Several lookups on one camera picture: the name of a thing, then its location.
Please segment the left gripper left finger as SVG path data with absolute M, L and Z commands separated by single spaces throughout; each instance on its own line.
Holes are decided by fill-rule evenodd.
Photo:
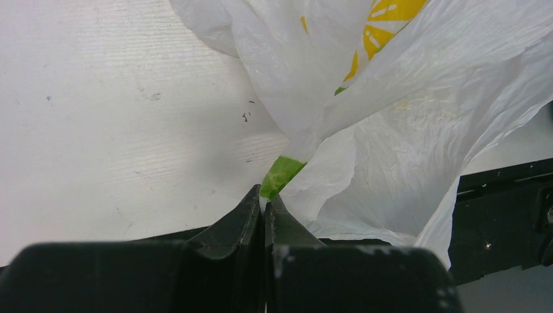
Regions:
M 206 228 L 30 245 L 1 271 L 1 311 L 261 312 L 258 193 Z

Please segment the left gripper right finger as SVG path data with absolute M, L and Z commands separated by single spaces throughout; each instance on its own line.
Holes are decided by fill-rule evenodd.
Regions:
M 327 245 L 279 198 L 264 219 L 268 312 L 462 312 L 451 276 L 425 249 Z

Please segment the white plastic bag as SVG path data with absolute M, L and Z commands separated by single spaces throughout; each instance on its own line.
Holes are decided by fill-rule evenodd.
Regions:
M 551 1 L 173 1 L 290 138 L 262 182 L 316 237 L 448 249 L 460 176 L 552 100 Z

